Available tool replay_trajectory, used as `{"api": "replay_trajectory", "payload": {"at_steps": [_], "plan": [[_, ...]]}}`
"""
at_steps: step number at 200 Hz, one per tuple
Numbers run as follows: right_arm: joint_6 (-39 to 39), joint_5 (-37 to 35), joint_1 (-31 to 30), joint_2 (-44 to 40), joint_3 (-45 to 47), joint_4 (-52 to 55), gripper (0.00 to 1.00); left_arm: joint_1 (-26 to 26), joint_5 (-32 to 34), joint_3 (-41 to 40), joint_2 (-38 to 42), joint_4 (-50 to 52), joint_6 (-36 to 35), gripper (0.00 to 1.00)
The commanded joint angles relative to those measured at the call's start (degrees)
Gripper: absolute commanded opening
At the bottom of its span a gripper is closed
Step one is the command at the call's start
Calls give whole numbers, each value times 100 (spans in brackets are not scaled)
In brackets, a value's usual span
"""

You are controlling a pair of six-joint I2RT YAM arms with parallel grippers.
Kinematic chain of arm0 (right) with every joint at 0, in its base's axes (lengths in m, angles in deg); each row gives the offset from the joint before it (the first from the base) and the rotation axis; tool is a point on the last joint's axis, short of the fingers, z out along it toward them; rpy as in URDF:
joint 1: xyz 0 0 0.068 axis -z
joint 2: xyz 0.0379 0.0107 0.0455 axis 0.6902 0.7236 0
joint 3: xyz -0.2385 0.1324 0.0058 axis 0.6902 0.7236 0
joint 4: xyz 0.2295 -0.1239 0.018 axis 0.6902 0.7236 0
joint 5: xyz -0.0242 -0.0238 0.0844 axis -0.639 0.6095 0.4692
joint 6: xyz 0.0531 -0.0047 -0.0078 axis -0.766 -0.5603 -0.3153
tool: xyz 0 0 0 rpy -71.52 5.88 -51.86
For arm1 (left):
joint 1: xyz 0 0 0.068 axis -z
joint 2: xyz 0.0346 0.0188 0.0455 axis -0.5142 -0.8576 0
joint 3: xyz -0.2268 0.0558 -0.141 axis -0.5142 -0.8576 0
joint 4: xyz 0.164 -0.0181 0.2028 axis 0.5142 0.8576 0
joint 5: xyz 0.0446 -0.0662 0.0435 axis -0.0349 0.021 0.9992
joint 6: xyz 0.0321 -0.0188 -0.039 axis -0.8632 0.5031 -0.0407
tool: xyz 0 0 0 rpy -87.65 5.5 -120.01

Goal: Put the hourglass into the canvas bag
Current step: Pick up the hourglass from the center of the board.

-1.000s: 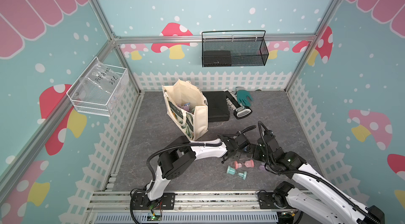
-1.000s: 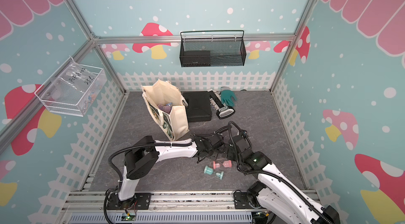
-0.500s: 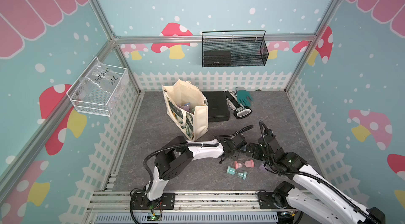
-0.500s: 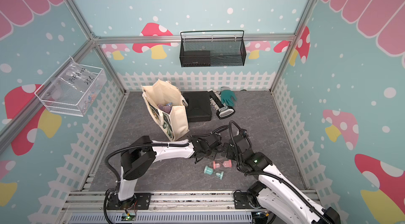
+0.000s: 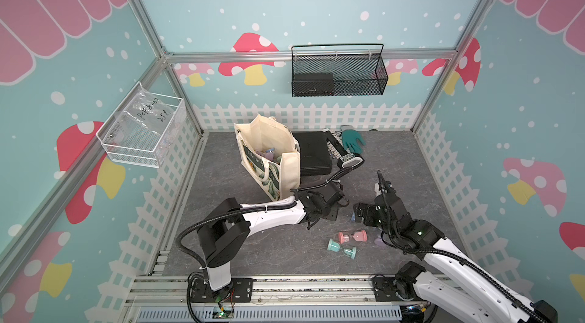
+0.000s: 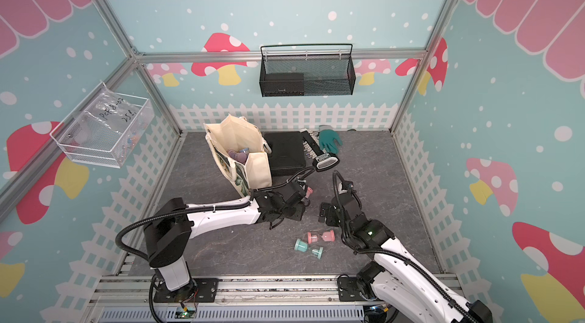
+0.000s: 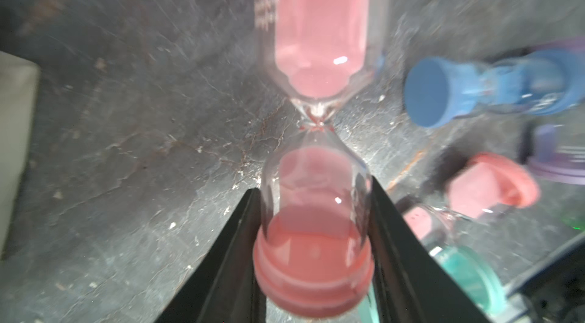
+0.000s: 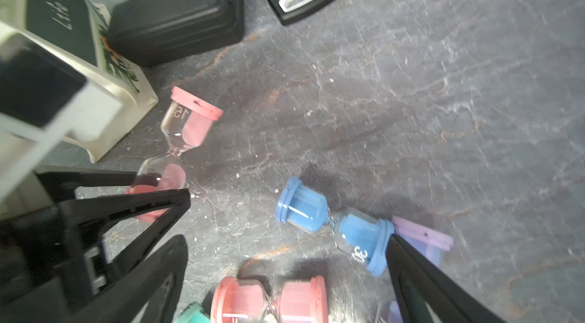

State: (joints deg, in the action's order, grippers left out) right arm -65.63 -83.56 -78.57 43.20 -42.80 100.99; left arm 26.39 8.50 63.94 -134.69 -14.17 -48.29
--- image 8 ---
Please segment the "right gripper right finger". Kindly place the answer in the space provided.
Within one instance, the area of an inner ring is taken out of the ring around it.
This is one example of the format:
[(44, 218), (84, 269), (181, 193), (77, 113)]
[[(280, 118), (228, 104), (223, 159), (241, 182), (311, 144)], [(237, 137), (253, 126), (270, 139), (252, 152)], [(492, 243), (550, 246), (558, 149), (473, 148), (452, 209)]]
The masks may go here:
[(385, 256), (404, 322), (502, 322), (401, 236), (390, 237)]

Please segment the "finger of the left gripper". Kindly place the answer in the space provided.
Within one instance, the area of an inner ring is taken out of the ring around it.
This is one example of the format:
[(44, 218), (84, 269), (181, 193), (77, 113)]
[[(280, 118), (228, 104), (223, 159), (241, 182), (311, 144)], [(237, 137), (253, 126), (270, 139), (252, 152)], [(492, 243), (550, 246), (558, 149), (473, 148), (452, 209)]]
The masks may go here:
[(153, 211), (164, 212), (112, 262), (104, 263), (107, 277), (123, 277), (131, 272), (190, 208), (190, 193), (185, 188), (85, 199), (76, 197), (76, 189), (80, 187), (127, 188), (135, 178), (132, 172), (44, 166), (35, 173), (59, 207), (66, 225), (66, 240), (80, 242), (83, 251), (97, 247), (101, 258), (106, 258), (103, 234), (120, 221)]

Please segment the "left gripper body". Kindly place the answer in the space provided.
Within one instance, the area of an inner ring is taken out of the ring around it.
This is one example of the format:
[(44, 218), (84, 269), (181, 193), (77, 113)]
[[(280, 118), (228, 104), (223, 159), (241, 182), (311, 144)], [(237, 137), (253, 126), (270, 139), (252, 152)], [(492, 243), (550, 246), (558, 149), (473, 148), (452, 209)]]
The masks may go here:
[(1, 320), (58, 322), (98, 297), (87, 251), (97, 242), (82, 235), (98, 221), (94, 204), (44, 207), (1, 223)]

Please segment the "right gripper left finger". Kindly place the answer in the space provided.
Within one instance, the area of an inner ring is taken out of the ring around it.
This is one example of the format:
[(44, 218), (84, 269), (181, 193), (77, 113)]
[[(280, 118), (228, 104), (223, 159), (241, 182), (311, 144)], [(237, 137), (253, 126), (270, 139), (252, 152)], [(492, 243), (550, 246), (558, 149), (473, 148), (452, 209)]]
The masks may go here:
[(69, 322), (172, 322), (188, 262), (187, 241), (170, 238), (126, 277), (68, 319)]

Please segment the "green hourglass front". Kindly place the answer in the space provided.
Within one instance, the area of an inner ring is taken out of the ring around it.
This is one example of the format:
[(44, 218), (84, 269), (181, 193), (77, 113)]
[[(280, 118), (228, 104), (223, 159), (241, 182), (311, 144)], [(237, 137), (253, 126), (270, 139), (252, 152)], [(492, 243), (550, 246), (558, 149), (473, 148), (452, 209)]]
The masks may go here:
[(199, 303), (191, 303), (178, 316), (175, 323), (210, 323), (210, 317)]

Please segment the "cream canvas tote bag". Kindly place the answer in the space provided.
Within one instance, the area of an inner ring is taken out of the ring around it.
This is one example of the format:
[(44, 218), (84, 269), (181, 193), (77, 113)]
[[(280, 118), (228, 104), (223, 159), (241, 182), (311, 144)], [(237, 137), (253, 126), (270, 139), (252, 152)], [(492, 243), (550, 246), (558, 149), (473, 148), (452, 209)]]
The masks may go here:
[(108, 92), (117, 114), (97, 136), (80, 131), (67, 143), (97, 163), (158, 103), (143, 70), (117, 53), (106, 40), (111, 15), (91, 0), (1, 0), (1, 37), (22, 34), (56, 55)]

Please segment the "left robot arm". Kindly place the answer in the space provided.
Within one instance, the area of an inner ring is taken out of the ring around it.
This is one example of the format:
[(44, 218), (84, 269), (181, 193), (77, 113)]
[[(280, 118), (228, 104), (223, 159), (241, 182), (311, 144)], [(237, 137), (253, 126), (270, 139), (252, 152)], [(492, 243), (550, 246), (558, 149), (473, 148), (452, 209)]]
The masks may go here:
[(40, 169), (48, 152), (117, 101), (67, 62), (1, 32), (1, 320), (170, 322), (187, 267), (168, 231), (186, 189), (79, 199), (80, 187), (126, 186), (130, 172)]

